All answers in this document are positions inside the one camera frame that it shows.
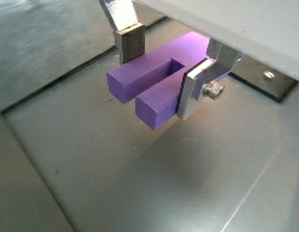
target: gray table surface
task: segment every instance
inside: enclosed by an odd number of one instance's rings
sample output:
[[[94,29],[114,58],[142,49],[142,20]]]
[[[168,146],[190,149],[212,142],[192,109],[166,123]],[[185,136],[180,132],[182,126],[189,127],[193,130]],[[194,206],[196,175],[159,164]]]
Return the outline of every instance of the gray table surface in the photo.
[[[149,50],[189,29],[163,22]],[[225,78],[151,131],[107,92],[110,53],[6,115],[75,231],[299,232],[299,86],[277,104]]]
[[[111,46],[97,1],[0,0],[0,232],[73,231],[1,111]]]

